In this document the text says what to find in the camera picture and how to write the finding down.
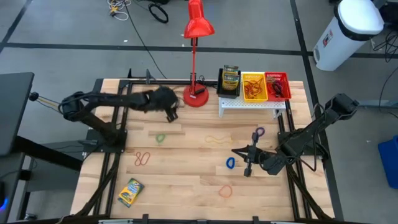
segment red basket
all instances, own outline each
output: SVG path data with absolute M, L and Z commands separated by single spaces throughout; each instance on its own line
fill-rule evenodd
M 289 79 L 285 72 L 266 72 L 266 82 L 268 91 L 268 101 L 285 101 L 292 98 L 290 92 Z M 276 97 L 276 92 L 272 87 L 273 81 L 279 81 L 282 84 L 282 97 Z

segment white trash can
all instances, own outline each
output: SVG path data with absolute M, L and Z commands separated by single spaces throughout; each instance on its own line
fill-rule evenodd
M 313 49 L 317 68 L 334 71 L 384 26 L 371 0 L 342 0 Z

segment green rubber band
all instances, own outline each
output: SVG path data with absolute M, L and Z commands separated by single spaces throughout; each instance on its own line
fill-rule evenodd
M 165 138 L 166 138 L 165 134 L 157 134 L 156 135 L 156 141 L 158 144 L 162 143 Z

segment blue bin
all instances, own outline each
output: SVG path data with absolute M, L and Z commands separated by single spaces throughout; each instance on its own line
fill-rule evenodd
M 379 144 L 379 152 L 390 187 L 398 189 L 398 136 Z

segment red desk lamp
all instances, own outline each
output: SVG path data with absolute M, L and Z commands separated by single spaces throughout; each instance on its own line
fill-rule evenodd
M 214 34 L 214 28 L 205 19 L 203 4 L 201 0 L 189 0 L 189 23 L 185 27 L 184 38 L 190 38 L 192 44 L 192 83 L 185 87 L 183 97 L 184 102 L 192 107 L 203 106 L 209 99 L 209 92 L 205 86 L 196 83 L 195 73 L 195 54 L 197 51 L 198 37 L 205 37 Z

